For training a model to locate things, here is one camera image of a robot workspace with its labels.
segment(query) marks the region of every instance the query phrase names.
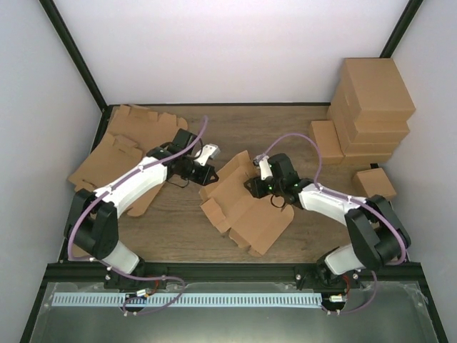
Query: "wooden surface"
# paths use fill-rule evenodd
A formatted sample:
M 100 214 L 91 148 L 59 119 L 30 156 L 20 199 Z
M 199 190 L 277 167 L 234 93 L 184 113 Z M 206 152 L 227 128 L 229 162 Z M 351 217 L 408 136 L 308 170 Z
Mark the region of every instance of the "wooden surface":
M 288 132 L 308 133 L 312 120 L 326 118 L 326 106 L 152 106 L 185 118 L 192 132 L 201 117 L 209 116 L 204 143 L 219 145 L 221 153 L 211 163 L 216 170 L 247 149 L 254 157 Z M 284 139 L 275 153 L 287 153 L 301 177 L 313 177 L 317 163 L 312 146 L 300 138 Z M 319 181 L 353 194 L 355 171 L 369 166 L 324 166 Z M 167 262 L 315 262 L 322 254 L 348 243 L 346 228 L 321 214 L 295 209 L 291 225 L 265 256 L 255 258 L 222 237 L 200 210 L 199 186 L 179 189 L 165 184 L 140 218 L 123 215 L 120 240 L 146 261 Z

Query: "stack of cardboard boxes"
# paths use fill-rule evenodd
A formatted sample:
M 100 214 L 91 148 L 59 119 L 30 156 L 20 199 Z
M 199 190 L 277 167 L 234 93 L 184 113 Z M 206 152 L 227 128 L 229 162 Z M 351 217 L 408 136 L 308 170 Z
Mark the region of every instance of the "stack of cardboard boxes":
M 386 162 L 409 133 L 406 121 L 414 111 L 392 59 L 346 59 L 328 109 L 330 121 L 325 128 L 311 123 L 310 134 L 321 143 L 324 163 Z M 339 154 L 337 146 L 329 146 L 335 134 Z

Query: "black corner post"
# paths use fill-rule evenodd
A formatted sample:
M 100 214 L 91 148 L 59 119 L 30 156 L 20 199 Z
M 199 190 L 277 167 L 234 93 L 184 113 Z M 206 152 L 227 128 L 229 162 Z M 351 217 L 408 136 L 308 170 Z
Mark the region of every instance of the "black corner post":
M 74 42 L 73 38 L 70 35 L 70 31 L 65 25 L 64 20 L 62 19 L 59 10 L 57 9 L 55 3 L 53 0 L 39 0 L 40 4 L 43 6 L 44 11 L 49 17 L 49 20 L 51 21 L 52 25 L 54 26 L 57 34 L 59 35 L 60 39 L 62 40 L 62 43 L 64 43 L 64 46 L 66 47 L 66 50 L 70 54 L 71 59 L 76 65 L 76 68 L 78 69 L 79 73 L 81 74 L 84 82 L 87 85 L 87 88 L 89 88 L 89 91 L 91 92 L 92 96 L 94 97 L 95 102 L 99 106 L 100 110 L 103 111 L 106 108 L 106 102 L 103 96 L 101 95 L 101 92 L 92 77 L 91 72 L 89 71 L 89 68 L 86 65 L 86 62 L 83 59 L 83 56 L 81 55 L 81 52 L 79 52 L 78 47 L 76 46 L 76 43 Z
M 398 20 L 397 25 L 395 25 L 395 29 L 393 29 L 391 36 L 388 38 L 388 41 L 379 58 L 390 59 L 392 57 L 393 52 L 398 46 L 398 43 L 400 43 L 401 38 L 409 27 L 409 24 L 413 21 L 413 18 L 419 10 L 419 7 L 421 7 L 422 2 L 423 0 L 408 1 L 408 4 L 403 10 L 400 19 Z

